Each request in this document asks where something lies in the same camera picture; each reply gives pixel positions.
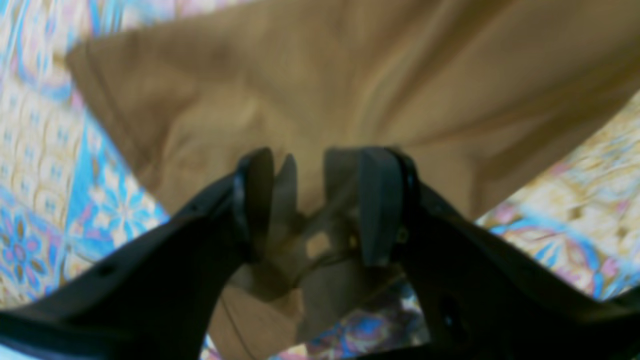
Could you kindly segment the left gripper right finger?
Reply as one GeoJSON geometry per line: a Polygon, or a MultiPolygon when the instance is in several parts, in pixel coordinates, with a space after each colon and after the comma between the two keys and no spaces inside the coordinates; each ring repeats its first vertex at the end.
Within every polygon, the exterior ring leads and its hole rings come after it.
{"type": "Polygon", "coordinates": [[[596,301],[462,217],[421,183],[413,160],[359,153],[359,237],[370,267],[400,265],[423,312],[426,344],[366,360],[630,360],[639,289],[596,301]]]}

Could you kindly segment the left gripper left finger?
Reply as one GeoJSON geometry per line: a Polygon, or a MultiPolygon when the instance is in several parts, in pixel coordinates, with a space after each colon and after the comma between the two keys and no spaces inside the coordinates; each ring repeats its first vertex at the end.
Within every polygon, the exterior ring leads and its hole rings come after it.
{"type": "Polygon", "coordinates": [[[260,148],[167,223],[34,303],[1,312],[3,360],[196,360],[231,276],[265,253],[274,157],[260,148]]]}

